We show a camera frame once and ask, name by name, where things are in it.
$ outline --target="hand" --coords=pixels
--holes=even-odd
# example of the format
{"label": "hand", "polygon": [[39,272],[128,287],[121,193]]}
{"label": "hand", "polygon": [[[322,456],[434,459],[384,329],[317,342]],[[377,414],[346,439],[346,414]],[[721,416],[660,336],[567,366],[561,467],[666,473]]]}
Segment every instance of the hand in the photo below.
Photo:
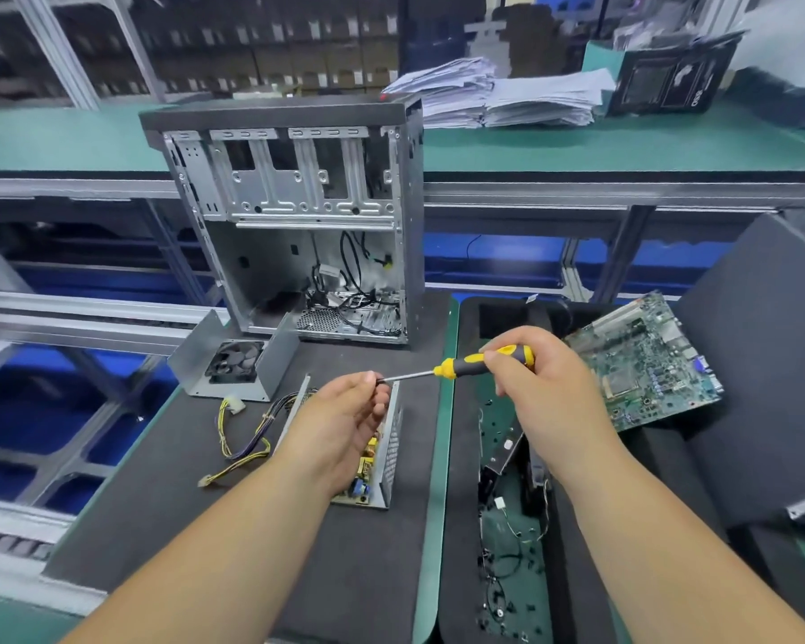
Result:
{"label": "hand", "polygon": [[358,471],[360,455],[388,408],[390,390],[377,373],[332,379],[299,409],[277,456],[298,465],[327,492],[343,492]]}
{"label": "hand", "polygon": [[[492,352],[519,343],[534,351],[534,372],[506,355]],[[596,377],[555,335],[530,326],[509,330],[483,346],[495,392],[516,406],[528,443],[565,485],[590,471],[592,455],[623,449],[611,424]]]}

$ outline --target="right hand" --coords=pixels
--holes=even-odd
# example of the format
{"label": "right hand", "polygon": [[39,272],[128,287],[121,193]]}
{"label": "right hand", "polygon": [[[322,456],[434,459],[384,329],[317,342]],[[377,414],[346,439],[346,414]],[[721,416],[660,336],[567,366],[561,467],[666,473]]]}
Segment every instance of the right hand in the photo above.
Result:
{"label": "right hand", "polygon": [[[532,372],[522,363],[493,352],[518,343],[530,346]],[[597,456],[623,449],[609,419],[593,372],[558,337],[532,326],[496,336],[483,346],[495,392],[508,395],[528,443],[565,485],[570,477],[596,467]]]}

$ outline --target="screwdriver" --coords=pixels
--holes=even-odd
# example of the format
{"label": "screwdriver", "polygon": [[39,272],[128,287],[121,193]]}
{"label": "screwdriver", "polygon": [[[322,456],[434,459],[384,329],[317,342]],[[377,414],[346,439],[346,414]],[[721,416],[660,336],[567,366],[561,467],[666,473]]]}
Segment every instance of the screwdriver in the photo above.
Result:
{"label": "screwdriver", "polygon": [[[513,357],[516,361],[521,361],[526,367],[534,367],[534,351],[530,346],[510,345],[499,347],[496,352],[503,355]],[[441,366],[436,366],[431,371],[424,371],[423,373],[411,373],[410,375],[397,375],[397,377],[386,377],[378,379],[376,384],[387,384],[389,382],[396,382],[398,379],[411,379],[415,377],[427,377],[428,375],[435,375],[446,379],[456,379],[458,377],[467,377],[469,375],[482,375],[488,373],[489,369],[486,368],[486,362],[483,361],[483,353],[475,355],[468,355],[464,359],[451,359],[447,358],[441,362]]]}

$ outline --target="white connector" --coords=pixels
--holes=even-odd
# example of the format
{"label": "white connector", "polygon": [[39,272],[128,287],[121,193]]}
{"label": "white connector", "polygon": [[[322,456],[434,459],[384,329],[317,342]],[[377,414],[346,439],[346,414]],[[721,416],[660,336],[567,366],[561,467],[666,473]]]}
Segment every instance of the white connector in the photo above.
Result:
{"label": "white connector", "polygon": [[234,395],[228,395],[224,398],[226,402],[226,409],[233,415],[240,414],[245,410],[245,403],[236,398]]}

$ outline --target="paper stack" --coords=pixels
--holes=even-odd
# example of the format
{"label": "paper stack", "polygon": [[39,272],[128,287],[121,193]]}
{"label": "paper stack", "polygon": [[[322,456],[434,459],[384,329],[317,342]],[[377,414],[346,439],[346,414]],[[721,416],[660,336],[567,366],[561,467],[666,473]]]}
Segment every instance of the paper stack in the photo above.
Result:
{"label": "paper stack", "polygon": [[602,91],[614,89],[614,79],[604,68],[565,76],[496,79],[483,123],[586,126],[593,122],[593,107],[602,105]]}
{"label": "paper stack", "polygon": [[486,58],[459,58],[404,74],[384,93],[420,93],[425,128],[478,128],[492,92],[495,66]]}

